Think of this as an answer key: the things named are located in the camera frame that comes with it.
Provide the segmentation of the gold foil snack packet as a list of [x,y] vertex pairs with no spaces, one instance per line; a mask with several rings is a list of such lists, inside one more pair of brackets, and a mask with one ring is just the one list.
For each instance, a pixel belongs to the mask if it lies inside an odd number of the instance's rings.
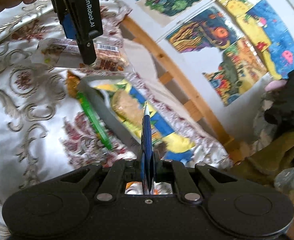
[[72,73],[70,70],[67,71],[67,79],[65,81],[65,84],[67,85],[67,92],[70,97],[77,97],[78,84],[80,83],[80,80],[80,77]]

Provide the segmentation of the green sausage stick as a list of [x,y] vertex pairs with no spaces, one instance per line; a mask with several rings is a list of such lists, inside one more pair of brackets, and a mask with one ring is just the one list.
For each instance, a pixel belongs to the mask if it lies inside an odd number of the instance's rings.
[[110,139],[107,135],[107,132],[105,131],[103,126],[101,126],[101,124],[99,123],[99,120],[96,117],[95,111],[92,108],[88,99],[86,98],[85,94],[78,91],[76,94],[76,98],[78,99],[85,115],[87,116],[88,120],[90,121],[92,128],[99,135],[100,141],[103,143],[103,145],[108,150],[112,150],[112,144],[111,144]]

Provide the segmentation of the pile of dark clothes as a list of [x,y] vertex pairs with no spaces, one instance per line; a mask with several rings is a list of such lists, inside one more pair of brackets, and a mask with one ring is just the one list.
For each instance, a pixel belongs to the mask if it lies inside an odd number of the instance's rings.
[[254,128],[254,153],[230,172],[262,185],[273,184],[279,173],[294,168],[294,70],[287,79],[271,81],[265,87]]

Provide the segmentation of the wooden bed frame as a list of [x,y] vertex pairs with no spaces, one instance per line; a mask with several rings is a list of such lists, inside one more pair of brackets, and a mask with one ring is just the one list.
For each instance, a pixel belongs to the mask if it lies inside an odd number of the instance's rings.
[[223,128],[218,118],[214,115],[203,97],[185,77],[177,64],[165,53],[163,49],[129,16],[126,16],[121,28],[127,31],[133,41],[143,45],[152,55],[165,72],[158,80],[163,85],[175,81],[178,87],[186,94],[188,100],[183,104],[184,108],[190,114],[194,121],[205,120],[217,139],[222,143],[233,162],[236,164],[243,160],[240,143],[231,137]]

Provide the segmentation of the peanut bar clear pack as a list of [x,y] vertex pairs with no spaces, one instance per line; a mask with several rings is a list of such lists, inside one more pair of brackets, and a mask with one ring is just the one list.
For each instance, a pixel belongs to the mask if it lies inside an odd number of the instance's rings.
[[102,42],[79,48],[75,40],[48,38],[39,42],[31,62],[48,67],[134,72],[123,48]]

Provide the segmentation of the seaweed and planet drawing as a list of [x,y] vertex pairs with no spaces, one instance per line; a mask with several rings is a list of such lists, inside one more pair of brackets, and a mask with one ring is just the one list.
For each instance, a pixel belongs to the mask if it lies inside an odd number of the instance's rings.
[[216,6],[199,12],[172,31],[166,40],[179,52],[217,48],[221,51],[234,44],[242,33]]

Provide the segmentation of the yellow sea creature drawing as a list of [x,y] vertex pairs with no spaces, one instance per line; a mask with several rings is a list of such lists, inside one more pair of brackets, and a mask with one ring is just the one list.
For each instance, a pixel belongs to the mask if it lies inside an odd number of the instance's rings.
[[270,46],[287,27],[267,0],[217,0],[235,18],[250,40],[268,71],[276,80],[282,79],[271,59]]

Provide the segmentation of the pink jellyfish drawing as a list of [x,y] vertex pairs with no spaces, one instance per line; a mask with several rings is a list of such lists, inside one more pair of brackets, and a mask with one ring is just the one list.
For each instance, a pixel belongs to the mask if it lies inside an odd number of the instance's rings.
[[287,79],[294,70],[294,39],[272,6],[259,1],[246,14],[251,25],[248,36],[263,55],[270,74],[277,80]]

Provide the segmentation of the blue white snack packet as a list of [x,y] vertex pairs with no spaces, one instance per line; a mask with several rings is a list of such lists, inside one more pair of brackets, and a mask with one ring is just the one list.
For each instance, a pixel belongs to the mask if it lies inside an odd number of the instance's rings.
[[152,148],[152,129],[148,103],[144,105],[141,135],[142,158],[140,174],[142,179],[143,194],[153,194],[155,163]]

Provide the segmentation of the silver tray with drawing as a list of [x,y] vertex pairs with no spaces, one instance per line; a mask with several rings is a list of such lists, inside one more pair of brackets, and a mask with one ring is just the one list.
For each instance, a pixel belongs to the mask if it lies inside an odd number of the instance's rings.
[[142,94],[124,76],[88,76],[81,79],[78,89],[90,102],[105,125],[132,152],[142,145],[144,108],[148,106],[152,145],[165,145],[161,157],[189,161],[195,143],[179,135],[157,111],[151,100]]

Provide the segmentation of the floral satin bedspread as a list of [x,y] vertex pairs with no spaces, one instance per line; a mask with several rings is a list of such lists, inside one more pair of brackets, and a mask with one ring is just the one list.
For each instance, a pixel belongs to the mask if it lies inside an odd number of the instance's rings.
[[[100,0],[104,30],[101,42],[124,46],[120,22],[130,8],[117,0]],[[118,138],[108,151],[97,138],[76,99],[67,92],[70,70],[79,77],[97,71],[48,67],[31,62],[40,41],[64,38],[50,0],[21,4],[0,12],[0,239],[9,231],[1,216],[3,202],[20,189],[55,178],[92,162],[111,166],[119,159],[135,158]],[[185,165],[203,162],[230,168],[224,147],[204,130],[199,133],[186,119],[158,101],[135,72],[128,79],[174,130],[195,143]]]

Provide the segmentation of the cream pillow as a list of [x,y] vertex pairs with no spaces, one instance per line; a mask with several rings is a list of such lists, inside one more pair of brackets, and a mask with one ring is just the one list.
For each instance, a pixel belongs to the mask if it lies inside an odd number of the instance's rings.
[[165,103],[180,117],[186,119],[199,133],[202,133],[202,127],[190,117],[182,104],[159,82],[153,58],[148,50],[143,45],[126,38],[123,45],[135,73],[140,76],[153,96],[158,101]]

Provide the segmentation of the landscape hill drawing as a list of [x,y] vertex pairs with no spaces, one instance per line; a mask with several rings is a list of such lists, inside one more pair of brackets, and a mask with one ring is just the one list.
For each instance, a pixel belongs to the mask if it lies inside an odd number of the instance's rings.
[[247,38],[240,38],[223,51],[223,61],[212,73],[203,73],[225,106],[250,90],[267,73]]

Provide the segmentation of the rice cracker clear pack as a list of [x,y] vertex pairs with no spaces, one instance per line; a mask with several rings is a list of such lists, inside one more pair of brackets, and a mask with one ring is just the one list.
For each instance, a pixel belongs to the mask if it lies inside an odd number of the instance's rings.
[[142,127],[144,111],[140,103],[123,89],[117,90],[112,96],[111,107],[121,118],[137,128]]

